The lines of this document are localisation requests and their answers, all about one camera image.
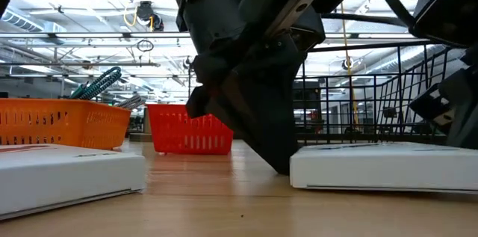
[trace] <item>white cardboard box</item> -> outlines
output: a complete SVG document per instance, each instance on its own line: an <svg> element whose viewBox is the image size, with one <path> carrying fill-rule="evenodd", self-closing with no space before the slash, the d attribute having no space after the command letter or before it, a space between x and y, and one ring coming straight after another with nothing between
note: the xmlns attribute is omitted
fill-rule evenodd
<svg viewBox="0 0 478 237"><path fill-rule="evenodd" d="M478 151L414 143L303 147L291 185L307 189L478 191Z"/></svg>
<svg viewBox="0 0 478 237"><path fill-rule="evenodd" d="M0 146L0 220L142 191L144 157L54 144Z"/></svg>

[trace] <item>wooden table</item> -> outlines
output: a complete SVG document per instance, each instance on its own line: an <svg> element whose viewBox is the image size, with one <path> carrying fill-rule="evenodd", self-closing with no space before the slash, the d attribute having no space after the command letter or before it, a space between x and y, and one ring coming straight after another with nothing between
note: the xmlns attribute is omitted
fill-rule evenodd
<svg viewBox="0 0 478 237"><path fill-rule="evenodd" d="M5 221L0 236L478 236L478 197L296 190L241 141L230 156L123 149L148 159L145 194Z"/></svg>

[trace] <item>orange plastic basket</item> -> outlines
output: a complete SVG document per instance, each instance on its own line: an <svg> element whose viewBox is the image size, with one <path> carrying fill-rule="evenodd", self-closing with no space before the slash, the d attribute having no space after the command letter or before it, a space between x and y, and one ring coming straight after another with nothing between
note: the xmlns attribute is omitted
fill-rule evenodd
<svg viewBox="0 0 478 237"><path fill-rule="evenodd" d="M216 117L191 119L184 105L147 105L156 152L227 155L232 131Z"/></svg>
<svg viewBox="0 0 478 237"><path fill-rule="evenodd" d="M131 112L69 99L0 99L0 145L121 146Z"/></svg>

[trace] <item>red plastic basket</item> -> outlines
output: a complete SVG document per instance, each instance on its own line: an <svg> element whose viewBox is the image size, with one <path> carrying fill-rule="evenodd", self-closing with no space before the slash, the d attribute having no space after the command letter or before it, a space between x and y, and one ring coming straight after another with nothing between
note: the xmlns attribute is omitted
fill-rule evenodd
<svg viewBox="0 0 478 237"><path fill-rule="evenodd" d="M191 119L184 105L147 105L156 152L227 155L232 131L216 117Z"/></svg>

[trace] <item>black wire rack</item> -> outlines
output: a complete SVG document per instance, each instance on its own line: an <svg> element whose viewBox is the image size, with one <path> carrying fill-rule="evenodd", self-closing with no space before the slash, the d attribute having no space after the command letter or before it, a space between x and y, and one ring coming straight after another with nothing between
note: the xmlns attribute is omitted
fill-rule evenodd
<svg viewBox="0 0 478 237"><path fill-rule="evenodd" d="M306 75L304 64L302 76L294 83L294 116L299 143L410 141L444 144L446 135L409 107L418 94L442 81L447 74L448 53L452 49L444 48L429 55L428 43L351 46L353 49L396 47L396 72L349 76L344 71L341 75L311 77ZM423 46L423 59L402 68L404 46ZM345 48L314 49L315 52L338 50Z"/></svg>

